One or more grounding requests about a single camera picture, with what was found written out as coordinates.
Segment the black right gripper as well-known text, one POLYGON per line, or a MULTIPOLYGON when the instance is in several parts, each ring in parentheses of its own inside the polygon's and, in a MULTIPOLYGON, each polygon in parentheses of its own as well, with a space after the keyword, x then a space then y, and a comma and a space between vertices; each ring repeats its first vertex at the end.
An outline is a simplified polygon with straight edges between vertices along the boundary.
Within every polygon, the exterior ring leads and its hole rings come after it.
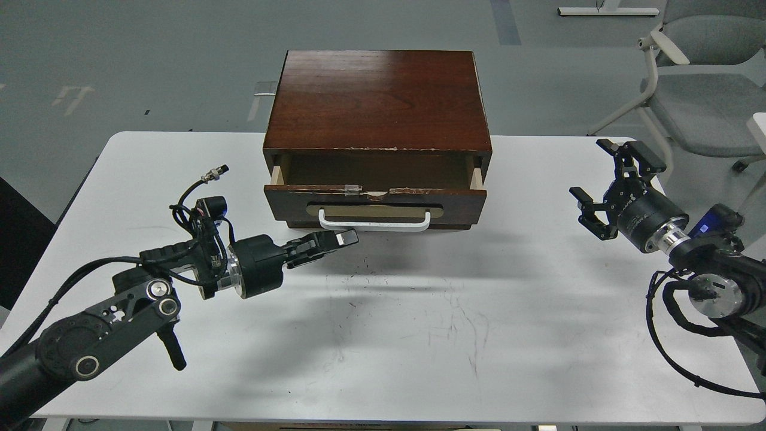
POLYGON ((681 207, 648 184, 667 170, 667 164, 640 140, 619 144, 599 138, 596 144, 613 157, 615 181, 600 204, 582 188, 569 188, 580 208, 579 223, 599 240, 614 239, 620 232, 639 251, 656 251, 656 246, 648 243, 664 224, 672 221, 685 228, 689 223, 689 215, 681 207), (603 223, 597 212, 607 213, 610 224, 603 223))

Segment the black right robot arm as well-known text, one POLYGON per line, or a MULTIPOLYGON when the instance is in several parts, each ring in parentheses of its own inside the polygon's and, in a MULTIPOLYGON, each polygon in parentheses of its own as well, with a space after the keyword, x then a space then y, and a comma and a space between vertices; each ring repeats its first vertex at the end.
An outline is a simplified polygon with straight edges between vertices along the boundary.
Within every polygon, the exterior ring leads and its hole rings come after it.
POLYGON ((733 336, 758 356, 764 371, 764 328, 746 316, 764 307, 764 261, 742 253, 739 213, 717 204, 686 232, 689 216, 652 180, 667 169, 638 140, 596 144, 615 161, 615 180, 596 204, 580 187, 569 189, 578 221, 602 241, 624 235, 644 254, 662 251, 672 270, 662 299, 676 324, 703 336, 733 336))

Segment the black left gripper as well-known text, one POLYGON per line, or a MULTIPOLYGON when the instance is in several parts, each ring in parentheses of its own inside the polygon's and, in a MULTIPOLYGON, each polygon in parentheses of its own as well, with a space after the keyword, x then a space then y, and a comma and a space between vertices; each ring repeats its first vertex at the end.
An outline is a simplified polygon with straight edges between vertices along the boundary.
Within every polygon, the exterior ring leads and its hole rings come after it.
POLYGON ((355 229, 312 232, 286 243, 284 249, 268 235, 243 238, 230 246, 232 286, 243 299, 270 292, 284 281, 284 263, 287 269, 297 268, 358 242, 355 229))

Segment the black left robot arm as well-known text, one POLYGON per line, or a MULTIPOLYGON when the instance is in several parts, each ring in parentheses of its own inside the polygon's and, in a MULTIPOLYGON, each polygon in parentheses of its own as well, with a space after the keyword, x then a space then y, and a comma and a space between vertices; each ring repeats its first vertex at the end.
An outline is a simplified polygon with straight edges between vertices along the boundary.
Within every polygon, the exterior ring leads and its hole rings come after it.
POLYGON ((190 240, 140 252, 139 256, 103 257, 73 272, 2 355, 2 429, 12 430, 42 406, 79 381, 92 380, 151 335, 158 336, 175 370, 186 360, 174 327, 181 301, 172 282, 196 286, 208 299, 232 287, 241 298, 273 291, 284 282, 284 269, 317 261, 358 242, 355 229, 321 230, 277 245, 268 235, 236 240, 233 229, 225 245, 218 231, 227 202, 222 196, 184 203, 199 186, 218 180, 228 167, 203 174, 170 205, 175 223, 190 240), (48 328, 50 311, 85 276, 110 263, 131 268, 113 276, 114 295, 63 317, 48 328))

